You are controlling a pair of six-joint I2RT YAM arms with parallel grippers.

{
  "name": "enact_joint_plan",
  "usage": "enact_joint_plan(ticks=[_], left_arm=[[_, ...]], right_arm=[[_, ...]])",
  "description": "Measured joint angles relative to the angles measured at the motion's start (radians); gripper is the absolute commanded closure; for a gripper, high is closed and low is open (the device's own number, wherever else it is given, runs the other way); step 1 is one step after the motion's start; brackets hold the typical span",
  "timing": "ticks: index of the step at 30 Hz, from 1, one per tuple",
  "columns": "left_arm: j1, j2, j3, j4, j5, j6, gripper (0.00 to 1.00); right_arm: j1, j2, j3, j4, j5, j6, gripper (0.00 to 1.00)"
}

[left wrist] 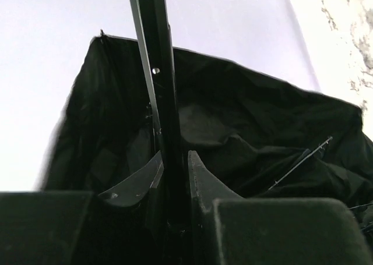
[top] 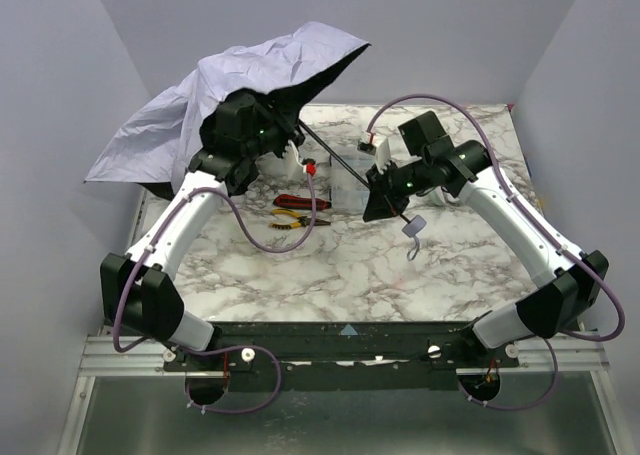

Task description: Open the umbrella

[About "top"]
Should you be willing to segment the clear plastic screw box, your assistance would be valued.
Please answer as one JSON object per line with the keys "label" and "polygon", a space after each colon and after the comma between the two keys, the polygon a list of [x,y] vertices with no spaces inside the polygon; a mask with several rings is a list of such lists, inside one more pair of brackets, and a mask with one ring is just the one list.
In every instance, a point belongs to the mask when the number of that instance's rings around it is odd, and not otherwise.
{"label": "clear plastic screw box", "polygon": [[[373,159],[358,151],[346,151],[339,156],[363,179]],[[369,189],[356,179],[337,159],[330,157],[330,201],[335,211],[362,215],[367,205]]]}

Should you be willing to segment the yellow handled pliers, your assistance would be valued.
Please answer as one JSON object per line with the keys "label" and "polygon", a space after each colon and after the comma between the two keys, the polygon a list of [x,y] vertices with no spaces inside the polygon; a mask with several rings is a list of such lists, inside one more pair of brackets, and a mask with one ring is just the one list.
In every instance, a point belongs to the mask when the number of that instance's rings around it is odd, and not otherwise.
{"label": "yellow handled pliers", "polygon": [[286,208],[276,208],[272,210],[273,215],[282,215],[287,216],[293,219],[290,223],[270,223],[269,227],[277,230],[292,230],[297,228],[307,228],[311,225],[313,226],[330,226],[331,222],[329,220],[324,220],[319,218],[318,216],[313,217],[312,215],[303,215],[294,210],[286,209]]}

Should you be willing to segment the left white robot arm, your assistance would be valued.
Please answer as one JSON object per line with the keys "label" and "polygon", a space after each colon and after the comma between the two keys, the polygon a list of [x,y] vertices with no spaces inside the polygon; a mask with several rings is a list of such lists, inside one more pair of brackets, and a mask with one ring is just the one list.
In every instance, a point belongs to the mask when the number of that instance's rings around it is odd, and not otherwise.
{"label": "left white robot arm", "polygon": [[101,263],[104,314],[114,336],[126,327],[195,352],[213,347],[213,325],[185,308],[175,276],[207,221],[257,179],[261,156],[272,153],[292,163],[296,175],[311,174],[297,152],[304,104],[289,90],[241,89],[204,119],[202,146],[167,209],[126,254],[109,254]]}

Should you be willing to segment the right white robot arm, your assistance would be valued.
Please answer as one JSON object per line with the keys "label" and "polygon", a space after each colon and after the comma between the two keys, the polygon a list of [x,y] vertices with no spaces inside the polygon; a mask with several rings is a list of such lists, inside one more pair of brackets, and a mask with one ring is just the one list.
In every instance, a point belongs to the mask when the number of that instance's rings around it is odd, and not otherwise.
{"label": "right white robot arm", "polygon": [[374,158],[366,173],[364,221],[400,216],[410,196],[442,187],[498,234],[536,286],[533,293],[473,322],[466,334],[469,343],[494,349],[529,336],[549,339],[594,304],[600,291],[596,281],[609,268],[606,257],[598,250],[584,252],[554,229],[506,173],[493,168],[483,144],[454,144],[432,111],[399,130],[414,158],[404,166],[392,160],[386,137],[368,133],[358,143]]}

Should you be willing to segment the purple umbrella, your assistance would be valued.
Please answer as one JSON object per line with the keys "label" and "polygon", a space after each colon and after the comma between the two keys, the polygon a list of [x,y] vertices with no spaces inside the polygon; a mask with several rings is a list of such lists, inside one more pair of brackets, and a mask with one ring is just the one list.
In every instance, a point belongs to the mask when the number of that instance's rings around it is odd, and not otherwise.
{"label": "purple umbrella", "polygon": [[87,175],[91,182],[169,192],[169,213],[126,259],[135,267],[177,267],[217,205],[257,178],[264,155],[283,159],[288,178],[311,184],[315,164],[299,153],[300,111],[369,45],[308,22],[289,35],[201,59],[135,112]]}

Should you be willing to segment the mint green umbrella case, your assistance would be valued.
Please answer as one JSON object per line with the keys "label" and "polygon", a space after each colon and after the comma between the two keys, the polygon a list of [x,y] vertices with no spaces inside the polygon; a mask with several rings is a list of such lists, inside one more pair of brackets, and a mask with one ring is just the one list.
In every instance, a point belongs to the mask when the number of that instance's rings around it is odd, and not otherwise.
{"label": "mint green umbrella case", "polygon": [[432,204],[435,206],[446,206],[454,203],[454,199],[452,199],[442,188],[434,188],[431,190],[427,198],[430,200]]}

